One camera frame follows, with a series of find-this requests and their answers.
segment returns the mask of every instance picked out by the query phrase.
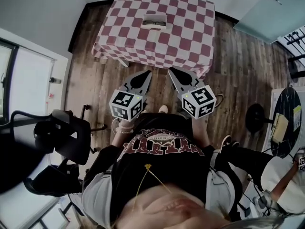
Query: red and white tablecloth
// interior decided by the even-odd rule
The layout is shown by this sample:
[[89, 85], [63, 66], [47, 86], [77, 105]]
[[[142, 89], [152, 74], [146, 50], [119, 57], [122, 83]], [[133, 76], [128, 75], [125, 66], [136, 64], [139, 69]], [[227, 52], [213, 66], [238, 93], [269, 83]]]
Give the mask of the red and white tablecloth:
[[[145, 14], [166, 14], [167, 29], [140, 28]], [[203, 78], [214, 52], [214, 4], [204, 0], [115, 0], [92, 54], [168, 68]]]

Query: eyeglasses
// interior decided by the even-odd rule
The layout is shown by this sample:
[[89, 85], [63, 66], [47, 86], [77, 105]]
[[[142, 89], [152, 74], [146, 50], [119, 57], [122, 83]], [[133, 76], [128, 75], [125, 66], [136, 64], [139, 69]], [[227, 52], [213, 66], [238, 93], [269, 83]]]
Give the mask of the eyeglasses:
[[143, 21], [142, 22], [143, 25], [161, 25], [161, 26], [166, 26], [166, 22], [164, 21]]

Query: round table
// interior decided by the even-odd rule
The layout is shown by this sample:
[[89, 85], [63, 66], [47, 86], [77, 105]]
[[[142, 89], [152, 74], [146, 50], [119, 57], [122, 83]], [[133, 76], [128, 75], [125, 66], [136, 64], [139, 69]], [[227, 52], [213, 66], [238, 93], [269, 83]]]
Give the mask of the round table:
[[283, 138], [283, 142], [275, 143], [271, 139], [271, 151], [274, 156], [285, 158], [294, 148], [295, 142], [299, 136], [302, 124], [302, 110], [300, 113], [300, 126], [294, 131], [294, 109], [301, 106], [300, 98], [295, 89], [292, 87], [285, 88], [277, 100], [273, 122], [276, 113], [282, 114], [288, 120], [288, 127]]

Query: shoe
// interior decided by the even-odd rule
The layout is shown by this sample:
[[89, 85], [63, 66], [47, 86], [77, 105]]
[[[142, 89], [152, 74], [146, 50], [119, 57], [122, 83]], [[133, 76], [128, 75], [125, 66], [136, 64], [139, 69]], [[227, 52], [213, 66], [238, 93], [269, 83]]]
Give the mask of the shoe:
[[221, 143], [221, 148], [220, 148], [219, 153], [221, 153], [221, 150], [223, 149], [223, 147], [230, 146], [230, 145], [231, 145], [231, 142], [232, 142], [232, 137], [231, 137], [230, 135], [227, 135], [227, 136], [223, 139], [223, 142]]
[[166, 105], [162, 105], [161, 108], [159, 109], [159, 113], [163, 112], [163, 113], [168, 113], [168, 108]]
[[232, 147], [239, 147], [240, 143], [237, 141], [234, 141], [232, 144]]

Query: black sneaker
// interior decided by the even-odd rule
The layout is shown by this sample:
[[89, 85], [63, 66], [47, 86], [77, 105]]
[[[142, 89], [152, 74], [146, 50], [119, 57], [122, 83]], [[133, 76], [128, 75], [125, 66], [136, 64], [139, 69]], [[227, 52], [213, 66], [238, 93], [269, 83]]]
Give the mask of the black sneaker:
[[239, 142], [237, 142], [237, 141], [233, 141], [233, 144], [232, 144], [232, 147], [239, 147]]
[[227, 135], [223, 139], [223, 142], [221, 143], [221, 148], [220, 148], [220, 152], [219, 153], [221, 153], [221, 150], [222, 150], [223, 147], [230, 146], [231, 142], [232, 142], [232, 137], [230, 135]]

